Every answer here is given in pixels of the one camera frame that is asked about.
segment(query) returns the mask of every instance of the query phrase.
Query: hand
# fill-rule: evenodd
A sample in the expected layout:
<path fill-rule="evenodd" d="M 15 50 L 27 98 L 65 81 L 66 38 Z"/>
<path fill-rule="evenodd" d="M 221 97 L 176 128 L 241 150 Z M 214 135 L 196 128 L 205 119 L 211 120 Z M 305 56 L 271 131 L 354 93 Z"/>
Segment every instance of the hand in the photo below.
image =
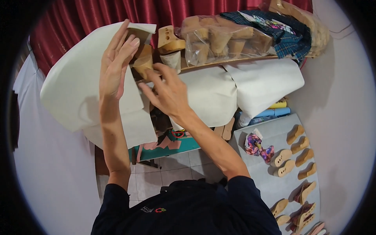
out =
<path fill-rule="evenodd" d="M 124 93 L 124 77 L 127 66 L 137 52 L 140 40 L 128 34 L 129 20 L 126 19 L 111 39 L 103 53 L 99 79 L 99 98 L 114 97 L 119 100 Z"/>
<path fill-rule="evenodd" d="M 186 118 L 194 113 L 188 105 L 186 84 L 179 79 L 175 69 L 161 63 L 156 63 L 153 67 L 165 79 L 165 82 L 162 82 L 158 74 L 152 70 L 146 71 L 148 80 L 154 83 L 157 95 L 143 82 L 138 86 L 155 107 L 184 127 Z"/>

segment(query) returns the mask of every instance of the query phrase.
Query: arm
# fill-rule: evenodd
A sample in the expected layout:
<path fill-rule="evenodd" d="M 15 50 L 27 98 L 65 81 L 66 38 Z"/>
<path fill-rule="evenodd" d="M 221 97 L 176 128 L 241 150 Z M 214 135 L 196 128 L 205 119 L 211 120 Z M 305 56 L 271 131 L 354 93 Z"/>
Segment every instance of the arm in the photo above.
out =
<path fill-rule="evenodd" d="M 160 63 L 154 64 L 154 69 L 162 73 L 166 82 L 163 83 L 152 70 L 146 72 L 158 93 L 155 95 L 146 84 L 139 83 L 150 102 L 189 131 L 228 180 L 235 176 L 250 177 L 245 163 L 236 151 L 207 127 L 189 107 L 186 85 L 179 79 L 176 71 Z"/>
<path fill-rule="evenodd" d="M 103 153 L 110 172 L 108 183 L 124 190 L 128 188 L 130 161 L 123 125 L 120 118 L 119 99 L 124 92 L 125 71 L 137 52 L 139 39 L 130 35 L 124 42 L 129 20 L 125 20 L 112 38 L 102 57 L 99 80 L 99 114 L 103 135 Z"/>

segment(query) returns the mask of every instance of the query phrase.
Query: shirt logo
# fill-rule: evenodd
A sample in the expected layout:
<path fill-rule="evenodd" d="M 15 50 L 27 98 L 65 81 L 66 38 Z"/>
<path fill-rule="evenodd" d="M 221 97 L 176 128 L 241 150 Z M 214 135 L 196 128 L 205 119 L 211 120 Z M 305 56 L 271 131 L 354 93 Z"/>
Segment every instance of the shirt logo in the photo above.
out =
<path fill-rule="evenodd" d="M 165 208 L 157 208 L 157 209 L 150 209 L 150 208 L 148 208 L 148 207 L 146 207 L 146 206 L 144 206 L 143 208 L 141 208 L 141 211 L 143 211 L 143 212 L 145 212 L 145 213 L 151 213 L 151 212 L 156 212 L 156 213 L 160 213 L 160 212 L 164 212 L 164 211 L 166 211 L 166 209 Z"/>

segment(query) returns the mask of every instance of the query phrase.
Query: gray table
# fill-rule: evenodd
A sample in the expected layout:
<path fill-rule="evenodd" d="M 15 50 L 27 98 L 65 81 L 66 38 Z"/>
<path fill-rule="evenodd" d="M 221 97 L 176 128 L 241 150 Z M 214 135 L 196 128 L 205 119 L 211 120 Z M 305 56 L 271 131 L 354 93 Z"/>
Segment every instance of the gray table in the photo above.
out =
<path fill-rule="evenodd" d="M 314 158 L 308 160 L 299 168 L 294 167 L 294 169 L 286 176 L 276 177 L 273 176 L 273 172 L 276 168 L 266 164 L 261 156 L 249 155 L 244 150 L 246 135 L 251 133 L 255 128 L 257 128 L 263 136 L 261 143 L 262 147 L 267 148 L 270 145 L 273 145 L 276 154 L 282 149 L 290 149 L 291 146 L 286 142 L 287 133 L 297 124 L 301 124 L 300 120 L 296 114 L 292 114 L 264 123 L 244 127 L 234 131 L 229 144 L 238 152 L 246 163 L 251 178 L 254 180 L 256 187 L 261 191 L 261 198 L 269 208 L 272 208 L 276 202 L 283 198 L 289 199 L 289 204 L 279 215 L 289 215 L 291 217 L 296 215 L 296 212 L 301 208 L 301 205 L 293 201 L 294 195 L 300 190 L 304 183 L 316 181 L 316 188 L 307 197 L 309 203 L 316 203 L 316 209 L 313 211 L 315 219 L 302 230 L 301 234 L 305 234 L 319 221 L 320 191 L 317 173 L 303 180 L 298 180 L 297 175 L 300 171 L 305 170 L 309 164 L 312 164 Z M 298 142 L 301 136 L 299 136 L 294 143 Z M 295 160 L 301 153 L 302 151 L 292 155 L 291 159 Z M 289 227 L 290 224 L 288 223 L 279 228 L 283 235 L 290 235 L 292 231 Z"/>

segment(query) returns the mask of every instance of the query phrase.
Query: navy shirt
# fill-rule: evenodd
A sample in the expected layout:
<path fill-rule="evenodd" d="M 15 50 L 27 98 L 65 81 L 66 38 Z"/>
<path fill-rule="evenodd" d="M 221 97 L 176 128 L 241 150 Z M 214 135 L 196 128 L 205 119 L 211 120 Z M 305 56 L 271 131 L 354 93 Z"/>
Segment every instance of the navy shirt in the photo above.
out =
<path fill-rule="evenodd" d="M 91 234 L 280 235 L 277 222 L 251 178 L 237 176 L 228 190 L 195 180 L 129 208 L 128 193 L 108 184 Z"/>

